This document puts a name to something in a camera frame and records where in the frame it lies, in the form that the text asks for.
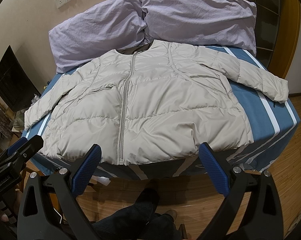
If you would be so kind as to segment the wooden door frame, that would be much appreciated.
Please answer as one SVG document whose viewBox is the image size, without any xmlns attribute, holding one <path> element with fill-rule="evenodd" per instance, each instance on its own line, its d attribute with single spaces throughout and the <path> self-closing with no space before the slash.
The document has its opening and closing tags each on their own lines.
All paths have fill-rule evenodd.
<svg viewBox="0 0 301 240">
<path fill-rule="evenodd" d="M 247 0 L 257 6 L 256 58 L 274 75 L 286 77 L 297 48 L 299 0 Z"/>
</svg>

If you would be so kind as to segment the lavender pillow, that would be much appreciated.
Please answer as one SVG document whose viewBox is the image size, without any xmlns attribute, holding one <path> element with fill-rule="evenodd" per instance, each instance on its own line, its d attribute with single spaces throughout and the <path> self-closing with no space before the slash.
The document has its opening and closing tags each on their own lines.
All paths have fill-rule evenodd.
<svg viewBox="0 0 301 240">
<path fill-rule="evenodd" d="M 256 55 L 257 7 L 247 0 L 141 0 L 146 37 L 234 46 Z"/>
<path fill-rule="evenodd" d="M 57 73 L 66 73 L 113 49 L 144 42 L 146 22 L 140 0 L 106 0 L 48 32 Z"/>
</svg>

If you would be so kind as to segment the beige puffer jacket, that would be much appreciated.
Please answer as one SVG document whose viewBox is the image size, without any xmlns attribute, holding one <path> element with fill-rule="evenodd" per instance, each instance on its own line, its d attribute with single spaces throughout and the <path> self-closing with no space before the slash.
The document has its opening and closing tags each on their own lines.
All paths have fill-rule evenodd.
<svg viewBox="0 0 301 240">
<path fill-rule="evenodd" d="M 74 161 L 93 144 L 102 161 L 142 165 L 189 157 L 207 142 L 224 151 L 253 142 L 234 81 L 279 103 L 288 82 L 214 49 L 155 40 L 145 51 L 111 50 L 62 75 L 25 112 L 25 129 L 50 120 L 41 153 Z"/>
</svg>

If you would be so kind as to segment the right lavender pillow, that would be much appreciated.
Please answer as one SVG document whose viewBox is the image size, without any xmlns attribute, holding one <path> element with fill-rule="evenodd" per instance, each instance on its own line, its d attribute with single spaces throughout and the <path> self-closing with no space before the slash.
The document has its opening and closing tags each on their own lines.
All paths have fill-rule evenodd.
<svg viewBox="0 0 301 240">
<path fill-rule="evenodd" d="M 257 7 L 247 0 L 141 0 L 146 37 L 234 46 L 256 55 Z"/>
</svg>

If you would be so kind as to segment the black television screen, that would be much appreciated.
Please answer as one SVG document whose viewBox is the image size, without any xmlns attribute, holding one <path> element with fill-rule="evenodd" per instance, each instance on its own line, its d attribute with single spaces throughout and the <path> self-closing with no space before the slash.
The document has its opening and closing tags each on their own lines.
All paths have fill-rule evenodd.
<svg viewBox="0 0 301 240">
<path fill-rule="evenodd" d="M 18 62 L 12 48 L 7 47 L 0 61 L 0 97 L 14 112 L 31 106 L 34 96 L 40 96 Z"/>
</svg>

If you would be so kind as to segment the cluttered bedside table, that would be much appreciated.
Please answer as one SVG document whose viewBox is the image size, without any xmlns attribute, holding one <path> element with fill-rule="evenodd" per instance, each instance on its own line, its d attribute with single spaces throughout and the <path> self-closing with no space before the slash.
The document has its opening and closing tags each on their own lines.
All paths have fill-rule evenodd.
<svg viewBox="0 0 301 240">
<path fill-rule="evenodd" d="M 24 131 L 24 115 L 28 108 L 14 112 L 0 102 L 0 153 L 14 144 Z"/>
</svg>

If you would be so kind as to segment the left lavender pillow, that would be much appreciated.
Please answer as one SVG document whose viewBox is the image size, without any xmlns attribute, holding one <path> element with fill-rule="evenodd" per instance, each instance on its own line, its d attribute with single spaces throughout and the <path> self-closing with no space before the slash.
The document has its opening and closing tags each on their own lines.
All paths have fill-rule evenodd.
<svg viewBox="0 0 301 240">
<path fill-rule="evenodd" d="M 57 73 L 66 73 L 113 49 L 144 42 L 146 22 L 140 0 L 106 0 L 48 32 Z"/>
</svg>

